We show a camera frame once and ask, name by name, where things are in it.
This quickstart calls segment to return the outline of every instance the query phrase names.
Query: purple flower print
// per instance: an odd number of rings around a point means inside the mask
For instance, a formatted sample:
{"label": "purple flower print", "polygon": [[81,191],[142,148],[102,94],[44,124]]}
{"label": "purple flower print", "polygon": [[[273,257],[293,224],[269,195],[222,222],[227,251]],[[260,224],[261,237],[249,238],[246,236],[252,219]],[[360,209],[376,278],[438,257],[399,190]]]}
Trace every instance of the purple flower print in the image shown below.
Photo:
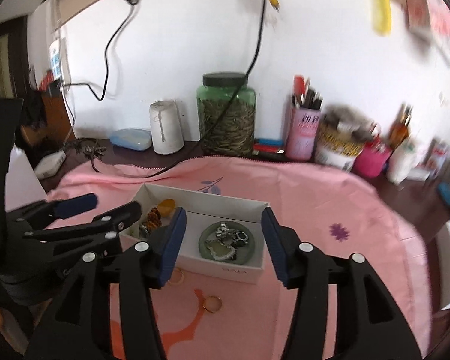
{"label": "purple flower print", "polygon": [[341,223],[334,223],[330,226],[330,234],[335,237],[337,241],[343,242],[348,239],[350,232],[345,227],[342,227]]}
{"label": "purple flower print", "polygon": [[204,180],[202,181],[202,184],[205,185],[205,187],[200,188],[197,190],[198,192],[205,192],[205,193],[212,193],[213,195],[220,195],[222,192],[220,188],[218,187],[218,183],[222,181],[223,176],[221,178],[218,178],[217,180],[210,181],[210,180]]}

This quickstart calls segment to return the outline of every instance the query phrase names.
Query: green plate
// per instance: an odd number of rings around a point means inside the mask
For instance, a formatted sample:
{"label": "green plate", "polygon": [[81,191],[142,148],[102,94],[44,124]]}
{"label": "green plate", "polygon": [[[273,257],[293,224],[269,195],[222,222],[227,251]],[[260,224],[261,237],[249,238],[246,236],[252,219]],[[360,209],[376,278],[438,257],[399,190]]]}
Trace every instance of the green plate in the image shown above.
{"label": "green plate", "polygon": [[222,263],[229,263],[229,264],[236,264],[239,266],[242,266],[251,259],[253,256],[253,253],[255,252],[255,238],[253,238],[252,233],[250,230],[248,230],[245,226],[240,225],[240,223],[232,222],[232,221],[219,221],[214,223],[213,225],[208,226],[200,236],[200,239],[198,241],[198,248],[200,251],[200,256],[202,256],[204,259],[215,261],[212,255],[210,254],[210,251],[208,250],[207,246],[205,245],[206,240],[215,239],[215,231],[217,230],[217,227],[220,226],[222,222],[225,222],[227,227],[232,230],[238,230],[243,231],[246,235],[248,235],[248,245],[244,247],[238,247],[236,249],[236,260],[231,261],[222,261]]}

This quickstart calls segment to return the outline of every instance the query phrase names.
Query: white cylinder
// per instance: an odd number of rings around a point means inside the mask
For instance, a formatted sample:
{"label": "white cylinder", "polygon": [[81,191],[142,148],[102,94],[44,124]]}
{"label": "white cylinder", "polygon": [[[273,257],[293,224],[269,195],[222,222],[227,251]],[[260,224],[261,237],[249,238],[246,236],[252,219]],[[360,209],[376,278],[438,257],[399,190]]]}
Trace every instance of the white cylinder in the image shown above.
{"label": "white cylinder", "polygon": [[157,154],[172,154],[183,147],[179,111],[173,100],[150,104],[151,141]]}

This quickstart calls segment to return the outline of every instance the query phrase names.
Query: orange pattern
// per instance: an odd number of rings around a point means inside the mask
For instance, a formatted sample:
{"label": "orange pattern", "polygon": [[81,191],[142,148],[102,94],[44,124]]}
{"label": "orange pattern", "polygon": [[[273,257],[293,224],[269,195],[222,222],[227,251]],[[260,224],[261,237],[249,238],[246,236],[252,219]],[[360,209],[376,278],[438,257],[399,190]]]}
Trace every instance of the orange pattern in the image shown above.
{"label": "orange pattern", "polygon": [[193,338],[195,337],[195,331],[197,330],[197,326],[200,323],[200,320],[202,319],[203,314],[205,313],[205,309],[202,307],[202,303],[205,300],[202,290],[195,289],[194,292],[198,299],[198,310],[197,310],[197,314],[195,315],[195,318],[193,318],[193,321],[190,323],[190,325],[188,325],[186,328],[184,328],[178,332],[162,334],[163,348],[165,350],[165,354],[167,357],[168,357],[168,352],[172,345],[176,344],[177,342],[181,342],[181,341],[193,340]]}
{"label": "orange pattern", "polygon": [[[205,300],[203,296],[203,291],[201,289],[195,289],[195,295],[198,299],[198,310],[195,318],[193,318],[190,325],[185,327],[184,329],[178,332],[170,332],[162,334],[162,344],[163,349],[165,351],[166,356],[168,357],[168,352],[170,348],[181,341],[191,341],[195,337],[195,331],[197,330],[198,324],[205,314],[205,309],[202,307],[202,304]],[[110,321],[110,328],[112,333],[112,350],[113,355],[118,358],[125,360],[125,349],[123,348],[123,337],[122,337],[122,328],[120,323],[117,321]]]}

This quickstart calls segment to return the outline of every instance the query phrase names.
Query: power cord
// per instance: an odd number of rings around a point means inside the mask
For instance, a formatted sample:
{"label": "power cord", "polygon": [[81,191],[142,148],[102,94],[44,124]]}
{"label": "power cord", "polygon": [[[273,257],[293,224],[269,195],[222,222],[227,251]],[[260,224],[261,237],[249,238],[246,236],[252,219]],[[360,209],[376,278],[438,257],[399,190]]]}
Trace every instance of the power cord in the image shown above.
{"label": "power cord", "polygon": [[[257,59],[258,59],[258,55],[260,53],[260,47],[262,46],[262,37],[263,37],[263,26],[264,26],[264,22],[265,22],[265,10],[266,10],[266,6],[267,6],[267,0],[263,0],[262,2],[262,12],[260,14],[260,25],[259,25],[259,32],[258,32],[258,39],[257,39],[257,47],[255,49],[255,55],[253,55],[253,59],[252,62],[250,63],[250,66],[247,69],[247,72],[245,73],[245,76],[243,78],[243,81],[241,82],[240,85],[237,86],[237,88],[235,89],[235,91],[233,92],[232,96],[230,97],[230,100],[228,100],[227,105],[225,106],[225,108],[223,109],[222,113],[219,115],[219,117],[217,118],[217,120],[215,121],[215,123],[209,128],[209,130],[207,130],[207,132],[205,132],[205,134],[200,137],[200,140],[198,142],[196,142],[191,149],[189,149],[187,151],[187,153],[183,156],[182,159],[179,159],[177,161],[175,161],[173,164],[167,166],[166,168],[154,173],[153,175],[149,175],[149,176],[138,176],[136,177],[137,179],[149,179],[150,177],[155,177],[158,175],[161,175],[167,171],[169,171],[170,169],[172,169],[173,167],[177,166],[178,164],[180,164],[182,161],[185,161],[186,159],[188,159],[188,156],[195,150],[197,149],[200,144],[203,142],[203,140],[205,138],[207,138],[211,132],[215,129],[215,127],[222,121],[223,117],[225,116],[225,114],[227,113],[228,109],[230,108],[230,106],[232,105],[233,101],[235,100],[236,96],[238,95],[238,93],[240,92],[240,89],[242,88],[243,85],[245,85],[245,82],[247,82],[248,80],[248,76],[250,75],[250,73],[252,72],[253,68],[255,67],[255,64],[257,63]],[[94,169],[94,171],[96,171],[97,173],[100,173],[97,168],[94,165],[94,158],[91,158],[91,167]]]}
{"label": "power cord", "polygon": [[95,93],[94,89],[91,87],[91,85],[87,82],[71,82],[69,84],[62,84],[62,87],[71,87],[71,86],[87,86],[88,89],[90,89],[90,92],[95,96],[95,98],[98,101],[102,101],[105,98],[105,94],[107,93],[107,84],[108,84],[108,76],[110,74],[110,67],[108,64],[108,48],[110,47],[110,45],[112,44],[114,38],[117,36],[117,34],[120,32],[120,30],[125,26],[125,24],[128,22],[128,20],[132,17],[133,12],[135,10],[135,5],[136,4],[130,4],[130,12],[128,13],[127,17],[125,18],[125,20],[123,20],[123,22],[119,25],[119,27],[116,29],[116,31],[113,33],[113,35],[111,36],[110,40],[108,41],[106,47],[105,47],[105,52],[104,52],[104,57],[105,57],[105,67],[106,67],[106,73],[105,73],[105,82],[103,84],[103,91],[102,91],[102,95],[100,97],[98,97],[98,95]]}

